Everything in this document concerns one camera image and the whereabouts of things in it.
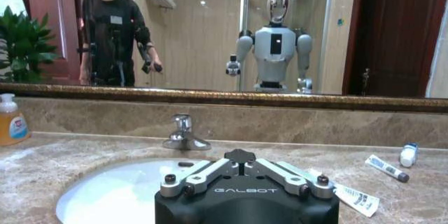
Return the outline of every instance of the metal screw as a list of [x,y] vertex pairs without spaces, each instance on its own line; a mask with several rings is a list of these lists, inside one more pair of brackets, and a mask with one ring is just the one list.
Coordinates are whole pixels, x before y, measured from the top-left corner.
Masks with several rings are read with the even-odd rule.
[[167,174],[167,175],[165,176],[165,182],[166,182],[166,183],[173,183],[173,182],[175,182],[175,175],[174,175],[174,174]]
[[327,186],[327,183],[329,183],[327,177],[325,175],[319,175],[317,177],[317,184],[321,186]]
[[183,187],[183,194],[185,194],[185,196],[193,196],[194,195],[194,187],[191,185],[186,185]]
[[298,189],[298,197],[299,198],[306,198],[309,195],[310,189],[307,185],[302,185]]

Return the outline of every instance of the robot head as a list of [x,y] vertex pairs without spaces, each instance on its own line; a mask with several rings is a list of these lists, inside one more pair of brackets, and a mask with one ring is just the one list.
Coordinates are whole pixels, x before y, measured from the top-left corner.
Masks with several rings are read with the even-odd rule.
[[287,0],[267,0],[270,23],[281,24],[287,12]]

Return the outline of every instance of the small bottle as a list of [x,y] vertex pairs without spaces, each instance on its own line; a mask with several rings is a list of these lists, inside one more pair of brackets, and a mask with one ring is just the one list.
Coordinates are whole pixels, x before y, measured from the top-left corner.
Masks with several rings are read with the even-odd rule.
[[418,151],[418,145],[417,143],[407,143],[401,150],[399,155],[399,164],[403,167],[410,167],[415,160],[417,160],[417,151]]
[[30,134],[17,104],[11,101],[13,94],[1,94],[0,103],[0,146],[17,144]]

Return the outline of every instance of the faucet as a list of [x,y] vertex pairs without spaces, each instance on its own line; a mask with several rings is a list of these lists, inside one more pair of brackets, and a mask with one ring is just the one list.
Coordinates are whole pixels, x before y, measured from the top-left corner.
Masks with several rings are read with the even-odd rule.
[[209,142],[194,136],[187,114],[173,115],[171,121],[177,125],[177,130],[170,133],[169,139],[162,142],[162,147],[183,151],[203,151],[211,148]]

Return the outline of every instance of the sink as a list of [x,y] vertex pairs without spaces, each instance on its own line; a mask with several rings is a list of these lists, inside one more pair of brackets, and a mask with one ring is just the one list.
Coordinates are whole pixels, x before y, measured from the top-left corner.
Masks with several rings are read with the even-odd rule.
[[190,159],[146,159],[102,168],[79,180],[61,196],[55,215],[63,224],[154,223],[154,194],[169,173],[195,164]]

